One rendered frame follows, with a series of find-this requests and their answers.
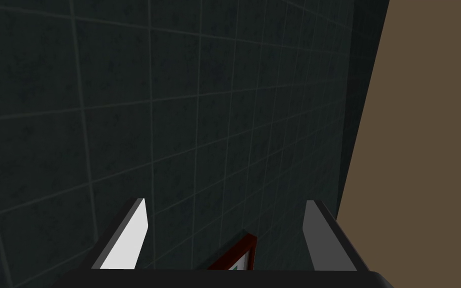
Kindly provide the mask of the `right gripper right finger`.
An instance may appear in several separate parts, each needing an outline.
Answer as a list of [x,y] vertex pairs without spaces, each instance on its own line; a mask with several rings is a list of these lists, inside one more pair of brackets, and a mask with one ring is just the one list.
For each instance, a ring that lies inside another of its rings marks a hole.
[[306,202],[302,231],[316,271],[370,270],[321,200]]

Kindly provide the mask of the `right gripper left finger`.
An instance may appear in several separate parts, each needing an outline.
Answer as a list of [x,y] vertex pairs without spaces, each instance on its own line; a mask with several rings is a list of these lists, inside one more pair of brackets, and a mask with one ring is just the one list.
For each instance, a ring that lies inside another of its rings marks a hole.
[[133,270],[148,231],[144,198],[130,198],[90,251],[91,269]]

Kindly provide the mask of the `red framed wall picture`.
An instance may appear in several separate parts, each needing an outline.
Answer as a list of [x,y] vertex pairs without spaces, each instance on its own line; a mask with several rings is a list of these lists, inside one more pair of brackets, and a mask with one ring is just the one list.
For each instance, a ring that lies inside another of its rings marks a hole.
[[253,270],[258,238],[247,233],[211,264],[208,270]]

